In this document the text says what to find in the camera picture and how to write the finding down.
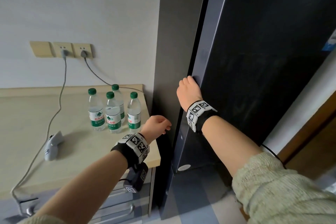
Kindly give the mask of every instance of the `person's right arm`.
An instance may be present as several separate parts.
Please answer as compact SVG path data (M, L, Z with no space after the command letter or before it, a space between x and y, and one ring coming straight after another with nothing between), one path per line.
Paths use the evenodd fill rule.
M177 96L185 111L202 100L191 76L180 81ZM285 170L234 126L212 116L202 133L233 176L232 188L250 215L249 223L336 223L334 194L321 191L294 170Z

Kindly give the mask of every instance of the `bottle label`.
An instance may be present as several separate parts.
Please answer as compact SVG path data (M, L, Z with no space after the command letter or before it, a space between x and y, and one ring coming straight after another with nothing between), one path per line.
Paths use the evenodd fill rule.
M141 113L137 115L128 114L128 127L131 129L140 128L141 125Z
M121 119L125 117L124 104L120 106L120 116L121 116Z
M121 127L120 113L117 115L106 115L108 128L116 130Z
M91 120L91 125L93 127L100 127L101 125L103 125L105 123L103 109L101 109L100 111L97 111L97 112L90 112L89 111L89 117L90 117L90 120Z

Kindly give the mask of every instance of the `refrigerator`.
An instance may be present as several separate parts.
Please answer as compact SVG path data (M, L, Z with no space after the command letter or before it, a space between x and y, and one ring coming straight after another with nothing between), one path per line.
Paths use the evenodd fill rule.
M335 14L336 0L160 0L152 114L172 122L157 140L162 219L178 214L173 188L221 165L189 128L179 81L192 75L204 100L260 145L332 50Z

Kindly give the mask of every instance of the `beige countertop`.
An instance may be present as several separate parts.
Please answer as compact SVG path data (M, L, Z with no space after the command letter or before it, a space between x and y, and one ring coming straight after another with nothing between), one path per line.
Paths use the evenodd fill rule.
M120 85L142 90L142 85ZM93 86L102 101L111 86ZM63 186L85 167L107 154L114 144L128 133L127 120L122 132L112 134L108 129L96 132L90 127L87 111L90 86L65 87L62 110L54 119L49 135L61 130L65 141L58 147L54 161L44 161L44 150L37 157L17 195L31 195ZM29 163L46 139L47 126L58 110L60 87L0 89L0 200L11 197L11 188L24 175ZM127 105L130 89L120 89ZM143 93L141 124L149 118ZM145 163L149 168L160 165L161 157L156 141L150 144Z

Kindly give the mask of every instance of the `water bottle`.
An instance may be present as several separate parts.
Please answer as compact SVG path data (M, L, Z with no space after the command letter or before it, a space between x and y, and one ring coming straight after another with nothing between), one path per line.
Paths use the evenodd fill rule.
M113 84L112 90L114 92L114 98L120 107L121 124L123 124L125 121L124 97L119 90L118 84Z
M90 88L89 92L89 117L91 120L91 126L94 130L102 131L106 128L103 103L97 96L97 91L95 88Z
M106 105L106 120L107 127L111 133L117 134L121 132L121 117L120 107L115 99L115 95L112 91L106 93L107 105Z
M138 99L138 93L131 92L131 100L127 105L128 128L135 133L141 125L141 104Z

